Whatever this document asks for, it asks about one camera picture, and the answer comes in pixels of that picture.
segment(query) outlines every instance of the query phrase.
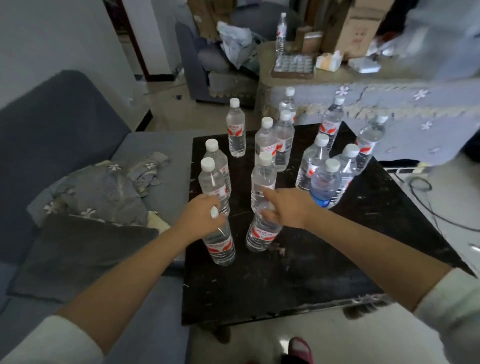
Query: white flower pattern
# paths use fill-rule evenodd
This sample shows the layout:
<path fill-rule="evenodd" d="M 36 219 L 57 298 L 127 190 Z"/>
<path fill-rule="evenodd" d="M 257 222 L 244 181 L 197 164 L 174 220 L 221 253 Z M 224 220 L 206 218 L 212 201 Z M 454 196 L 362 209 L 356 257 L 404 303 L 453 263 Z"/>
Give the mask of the white flower pattern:
<path fill-rule="evenodd" d="M 45 205 L 43 209 L 47 212 L 47 215 L 57 213 L 57 205 L 53 201 L 51 201 L 48 205 Z"/>
<path fill-rule="evenodd" d="M 431 121 L 427 121 L 425 124 L 422 124 L 421 125 L 421 129 L 422 130 L 429 130 L 431 127 L 432 127 L 432 122 Z"/>
<path fill-rule="evenodd" d="M 349 91 L 350 91 L 350 87 L 340 86 L 340 88 L 335 91 L 335 95 L 345 96 L 346 94 L 348 94 Z"/>
<path fill-rule="evenodd" d="M 82 211 L 80 215 L 82 215 L 84 218 L 91 218 L 92 214 L 94 213 L 96 213 L 96 210 L 88 208 L 86 211 Z"/>
<path fill-rule="evenodd" d="M 415 99 L 415 101 L 418 101 L 421 98 L 424 98 L 425 96 L 427 96 L 427 94 L 428 94 L 428 90 L 419 90 L 415 95 L 413 95 L 413 98 Z"/>
<path fill-rule="evenodd" d="M 120 170 L 121 167 L 120 167 L 118 164 L 110 164 L 110 165 L 108 166 L 108 169 L 115 171 L 115 170 Z"/>

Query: pillow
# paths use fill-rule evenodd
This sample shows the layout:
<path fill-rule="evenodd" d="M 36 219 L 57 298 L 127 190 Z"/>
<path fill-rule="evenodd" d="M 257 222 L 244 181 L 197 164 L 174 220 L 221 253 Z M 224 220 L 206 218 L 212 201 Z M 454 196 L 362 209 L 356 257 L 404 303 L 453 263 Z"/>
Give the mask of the pillow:
<path fill-rule="evenodd" d="M 228 73 L 231 63 L 217 43 L 210 43 L 198 51 L 198 59 L 207 71 Z"/>
<path fill-rule="evenodd" d="M 157 229 L 48 215 L 8 294 L 67 302 L 157 236 Z"/>

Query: plastic bottle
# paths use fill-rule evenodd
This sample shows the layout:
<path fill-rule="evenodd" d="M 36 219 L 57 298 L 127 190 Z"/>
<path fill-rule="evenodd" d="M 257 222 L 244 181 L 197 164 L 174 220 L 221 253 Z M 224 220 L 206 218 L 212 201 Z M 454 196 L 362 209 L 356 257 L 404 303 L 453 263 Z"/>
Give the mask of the plastic bottle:
<path fill-rule="evenodd" d="M 225 179 L 225 186 L 228 191 L 228 198 L 232 193 L 232 184 L 230 182 L 230 171 L 228 170 L 228 159 L 227 156 L 218 149 L 218 141 L 216 139 L 208 139 L 205 142 L 205 147 L 207 152 L 204 155 L 204 158 L 210 157 L 215 162 L 215 167 L 222 172 L 223 178 Z"/>
<path fill-rule="evenodd" d="M 342 107 L 344 102 L 345 98 L 343 96 L 335 96 L 333 104 L 330 105 L 325 112 L 322 122 L 320 123 L 320 129 L 318 132 L 326 134 L 330 138 L 327 145 L 328 151 L 332 150 L 336 135 L 340 129 L 340 124 L 345 117 Z"/>
<path fill-rule="evenodd" d="M 215 206 L 212 207 L 210 214 L 212 218 L 218 217 L 218 210 Z M 235 244 L 228 220 L 225 225 L 208 234 L 202 240 L 216 264 L 227 266 L 235 260 Z"/>
<path fill-rule="evenodd" d="M 276 169 L 272 163 L 272 155 L 267 152 L 261 152 L 258 157 L 258 166 L 252 171 L 252 192 L 250 206 L 253 212 L 257 211 L 258 206 L 265 202 L 264 193 L 261 187 L 275 189 Z"/>
<path fill-rule="evenodd" d="M 310 181 L 313 174 L 318 167 L 320 167 L 327 159 L 330 158 L 326 148 L 329 140 L 330 138 L 328 135 L 317 134 L 315 142 L 310 147 L 305 149 L 300 163 L 295 186 L 305 191 L 310 190 Z"/>
<path fill-rule="evenodd" d="M 276 27 L 276 56 L 277 59 L 279 56 L 285 54 L 285 39 L 287 37 L 287 13 L 283 12 L 280 14 L 280 20 L 278 21 L 278 26 Z"/>
<path fill-rule="evenodd" d="M 240 109 L 240 101 L 230 99 L 230 111 L 227 114 L 228 148 L 230 154 L 239 158 L 245 155 L 245 114 Z"/>
<path fill-rule="evenodd" d="M 245 241 L 247 248 L 252 252 L 264 251 L 272 243 L 283 227 L 282 225 L 268 221 L 262 216 L 261 211 L 265 208 L 275 211 L 275 206 L 273 206 L 271 202 L 262 203 L 258 206 L 257 212 L 255 212 L 255 217 L 248 229 Z"/>
<path fill-rule="evenodd" d="M 340 175 L 342 177 L 342 182 L 340 183 L 340 187 L 333 195 L 332 199 L 330 200 L 329 208 L 338 204 L 340 199 L 342 198 L 343 194 L 347 190 L 348 186 L 352 182 L 353 178 L 358 175 L 357 170 L 357 156 L 359 154 L 359 148 L 355 144 L 347 144 L 345 148 L 343 148 L 342 154 L 333 157 L 340 162 Z"/>
<path fill-rule="evenodd" d="M 283 110 L 290 111 L 291 116 L 291 123 L 295 124 L 295 118 L 297 116 L 297 107 L 295 106 L 295 101 L 293 100 L 293 95 L 295 95 L 295 88 L 287 87 L 285 89 L 285 95 L 287 98 L 280 102 L 278 105 L 278 110 L 282 112 Z"/>
<path fill-rule="evenodd" d="M 275 157 L 276 137 L 272 129 L 273 119 L 266 116 L 262 119 L 262 127 L 255 134 L 255 165 L 258 164 L 258 155 L 267 152 Z"/>
<path fill-rule="evenodd" d="M 280 113 L 280 121 L 275 125 L 274 132 L 277 140 L 275 168 L 278 172 L 283 172 L 287 169 L 288 162 L 290 161 L 293 135 L 295 134 L 290 111 L 283 110 Z"/>
<path fill-rule="evenodd" d="M 330 200 L 340 187 L 340 162 L 335 159 L 327 159 L 325 164 L 317 168 L 312 176 L 310 196 L 320 207 L 328 208 Z"/>
<path fill-rule="evenodd" d="M 375 145 L 385 135 L 385 122 L 388 120 L 386 115 L 378 115 L 375 119 L 369 121 L 368 125 L 360 130 L 355 144 L 359 146 L 360 153 L 357 157 L 359 174 L 367 168 L 368 162 L 373 157 Z"/>
<path fill-rule="evenodd" d="M 198 176 L 198 182 L 204 194 L 215 195 L 220 200 L 220 212 L 226 216 L 230 213 L 230 204 L 228 203 L 228 190 L 222 173 L 215 168 L 213 158 L 203 158 L 200 162 L 202 171 Z"/>

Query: table surface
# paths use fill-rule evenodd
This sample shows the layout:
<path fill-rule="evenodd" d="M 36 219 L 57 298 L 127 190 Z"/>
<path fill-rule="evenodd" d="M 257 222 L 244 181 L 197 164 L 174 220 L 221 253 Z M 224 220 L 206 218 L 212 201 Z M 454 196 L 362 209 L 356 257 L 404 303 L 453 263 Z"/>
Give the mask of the table surface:
<path fill-rule="evenodd" d="M 279 173 L 276 188 L 294 187 L 303 151 L 317 135 L 318 124 L 295 127 L 290 163 Z M 235 324 L 293 315 L 340 305 L 371 302 L 383 291 L 343 254 L 307 231 L 284 227 L 272 249 L 253 253 L 245 237 L 253 219 L 250 208 L 255 131 L 247 132 L 245 156 L 228 152 L 227 134 L 193 140 L 190 196 L 201 194 L 198 183 L 205 141 L 217 139 L 228 156 L 232 182 L 228 218 L 236 248 L 235 261 L 213 263 L 201 240 L 187 248 L 183 286 L 182 324 Z M 343 123 L 331 156 L 355 141 Z M 468 267 L 417 209 L 408 196 L 373 158 L 356 177 L 342 200 L 331 209 L 354 222 L 397 239 L 454 267 Z M 282 256 L 279 249 L 285 248 Z"/>

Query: foot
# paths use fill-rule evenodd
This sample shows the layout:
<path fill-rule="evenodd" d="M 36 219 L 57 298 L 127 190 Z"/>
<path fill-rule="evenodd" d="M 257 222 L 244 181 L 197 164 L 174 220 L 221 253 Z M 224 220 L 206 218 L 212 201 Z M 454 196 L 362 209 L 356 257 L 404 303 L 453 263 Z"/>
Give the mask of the foot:
<path fill-rule="evenodd" d="M 302 338 L 291 338 L 288 343 L 288 354 L 296 356 L 308 364 L 313 364 L 313 355 L 307 342 Z"/>

